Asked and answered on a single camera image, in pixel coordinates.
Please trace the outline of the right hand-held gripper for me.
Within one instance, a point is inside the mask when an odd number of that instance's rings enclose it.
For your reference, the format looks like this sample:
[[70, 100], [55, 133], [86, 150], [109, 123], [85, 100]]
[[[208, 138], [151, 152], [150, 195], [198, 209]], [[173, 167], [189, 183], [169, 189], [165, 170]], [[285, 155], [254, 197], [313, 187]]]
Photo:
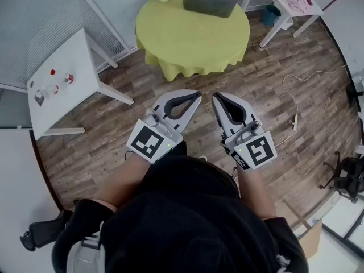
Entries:
[[231, 93], [215, 92], [212, 104], [227, 137], [221, 145], [239, 167], [255, 170], [277, 157], [271, 133], [264, 131], [260, 120], [254, 120], [254, 110], [247, 101]]

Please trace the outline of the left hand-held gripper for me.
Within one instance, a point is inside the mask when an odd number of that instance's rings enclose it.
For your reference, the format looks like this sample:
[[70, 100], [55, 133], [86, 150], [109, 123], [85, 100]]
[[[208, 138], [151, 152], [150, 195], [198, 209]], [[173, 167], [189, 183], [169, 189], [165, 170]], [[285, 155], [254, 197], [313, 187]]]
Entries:
[[[127, 141], [127, 147], [151, 164], [182, 142], [180, 134], [199, 107], [202, 94], [196, 90], [180, 89], [162, 94], [152, 106], [146, 110], [143, 120], [139, 119]], [[179, 114], [173, 115], [174, 108], [184, 105]], [[170, 124], [160, 118], [155, 111], [170, 118]]]

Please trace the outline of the person's right forearm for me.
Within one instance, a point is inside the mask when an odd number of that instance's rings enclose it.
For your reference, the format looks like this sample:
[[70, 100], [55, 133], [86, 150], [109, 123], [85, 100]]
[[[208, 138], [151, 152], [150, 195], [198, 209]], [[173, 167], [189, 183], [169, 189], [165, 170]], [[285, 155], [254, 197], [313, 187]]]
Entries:
[[272, 196], [260, 172], [237, 167], [241, 200], [262, 220], [277, 217]]

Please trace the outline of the person's left forearm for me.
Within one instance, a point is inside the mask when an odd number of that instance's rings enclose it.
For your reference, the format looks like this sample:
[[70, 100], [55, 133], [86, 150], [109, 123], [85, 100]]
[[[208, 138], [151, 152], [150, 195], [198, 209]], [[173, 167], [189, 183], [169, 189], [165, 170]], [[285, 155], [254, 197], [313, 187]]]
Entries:
[[151, 163], [139, 155], [130, 155], [100, 185], [92, 200], [116, 212], [133, 196], [150, 166]]

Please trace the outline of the round table green tablecloth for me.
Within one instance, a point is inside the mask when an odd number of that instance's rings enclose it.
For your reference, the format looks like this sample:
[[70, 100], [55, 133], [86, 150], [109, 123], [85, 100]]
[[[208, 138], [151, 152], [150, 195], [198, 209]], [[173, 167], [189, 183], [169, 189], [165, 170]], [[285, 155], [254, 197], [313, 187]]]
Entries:
[[250, 37], [245, 12], [228, 18], [188, 11], [183, 0], [149, 0], [136, 18], [136, 42], [147, 64], [159, 65], [167, 81], [178, 74], [223, 72], [242, 61]]

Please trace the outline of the teal bin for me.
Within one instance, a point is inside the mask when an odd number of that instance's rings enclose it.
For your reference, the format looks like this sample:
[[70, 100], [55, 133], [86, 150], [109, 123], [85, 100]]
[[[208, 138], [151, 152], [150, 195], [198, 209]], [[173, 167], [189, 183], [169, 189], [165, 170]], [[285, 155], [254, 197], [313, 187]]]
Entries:
[[261, 22], [265, 26], [273, 26], [274, 23], [281, 17], [281, 11], [274, 5], [266, 5]]

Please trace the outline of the white table with hangers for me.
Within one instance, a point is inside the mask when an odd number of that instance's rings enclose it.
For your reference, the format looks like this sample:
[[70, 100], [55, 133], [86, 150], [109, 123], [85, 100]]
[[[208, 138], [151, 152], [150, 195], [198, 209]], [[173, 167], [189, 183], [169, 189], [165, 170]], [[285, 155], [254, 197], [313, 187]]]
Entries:
[[[243, 0], [242, 10], [246, 11], [246, 7], [250, 0]], [[265, 47], [267, 43], [278, 33], [279, 30], [284, 29], [285, 26], [289, 27], [290, 22], [293, 22], [293, 18], [300, 16], [309, 16], [309, 19], [301, 26], [297, 31], [293, 33], [293, 37], [299, 36], [308, 26], [310, 26], [317, 18], [324, 15], [321, 7], [316, 3], [315, 0], [311, 0], [313, 5], [308, 5], [308, 9], [305, 13], [300, 13], [292, 10], [287, 3], [283, 0], [272, 0], [274, 5], [281, 11], [281, 17], [275, 22], [268, 34], [260, 42], [261, 48]]]

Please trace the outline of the white desk with bottles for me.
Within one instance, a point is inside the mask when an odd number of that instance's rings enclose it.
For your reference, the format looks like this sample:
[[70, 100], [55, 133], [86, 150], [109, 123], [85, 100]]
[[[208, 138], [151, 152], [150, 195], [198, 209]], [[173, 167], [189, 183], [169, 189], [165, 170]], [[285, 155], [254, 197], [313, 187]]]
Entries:
[[[54, 124], [96, 92], [128, 105], [134, 103], [131, 97], [100, 81], [92, 52], [99, 54], [112, 67], [117, 68], [117, 63], [82, 28], [55, 50], [29, 79], [28, 105], [35, 139], [84, 133], [83, 127], [55, 128]], [[54, 76], [50, 75], [51, 69], [56, 71]], [[71, 84], [62, 82], [65, 73], [74, 76]], [[48, 84], [58, 85], [58, 94], [48, 95], [44, 92], [42, 85]], [[37, 90], [45, 96], [42, 106], [34, 99]]]

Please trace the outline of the person's black top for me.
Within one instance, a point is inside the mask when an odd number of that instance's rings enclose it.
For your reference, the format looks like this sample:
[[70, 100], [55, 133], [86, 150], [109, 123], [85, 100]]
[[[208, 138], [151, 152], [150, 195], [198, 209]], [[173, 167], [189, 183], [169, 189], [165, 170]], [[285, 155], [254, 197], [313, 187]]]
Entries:
[[238, 179], [188, 156], [185, 142], [151, 164], [116, 212], [78, 201], [53, 246], [55, 272], [67, 273], [72, 246], [96, 233], [105, 273], [309, 273], [286, 219], [259, 218]]

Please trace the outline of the pink garment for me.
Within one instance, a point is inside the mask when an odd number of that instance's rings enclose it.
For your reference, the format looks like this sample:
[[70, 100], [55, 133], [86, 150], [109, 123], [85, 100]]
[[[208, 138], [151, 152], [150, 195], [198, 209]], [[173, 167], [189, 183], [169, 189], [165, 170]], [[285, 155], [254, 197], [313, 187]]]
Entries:
[[307, 10], [305, 0], [284, 0], [284, 1], [294, 11], [305, 13]]

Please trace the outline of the grey waist pack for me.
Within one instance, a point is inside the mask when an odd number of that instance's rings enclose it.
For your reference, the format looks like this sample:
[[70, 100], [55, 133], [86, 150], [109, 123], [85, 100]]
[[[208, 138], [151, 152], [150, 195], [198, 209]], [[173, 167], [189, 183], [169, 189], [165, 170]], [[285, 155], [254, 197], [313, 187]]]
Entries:
[[67, 259], [67, 273], [105, 273], [105, 248], [99, 233], [72, 246]]

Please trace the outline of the window with dark frame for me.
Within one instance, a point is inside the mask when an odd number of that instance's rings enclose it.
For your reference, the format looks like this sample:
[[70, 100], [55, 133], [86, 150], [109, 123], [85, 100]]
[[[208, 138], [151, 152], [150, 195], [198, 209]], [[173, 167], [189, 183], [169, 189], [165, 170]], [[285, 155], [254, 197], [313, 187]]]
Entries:
[[[322, 222], [338, 235], [344, 237], [354, 226], [363, 210], [363, 201], [358, 200], [353, 204], [350, 200], [340, 196], [327, 214], [323, 216]], [[364, 218], [359, 221], [358, 227], [354, 229], [348, 240], [364, 251]]]

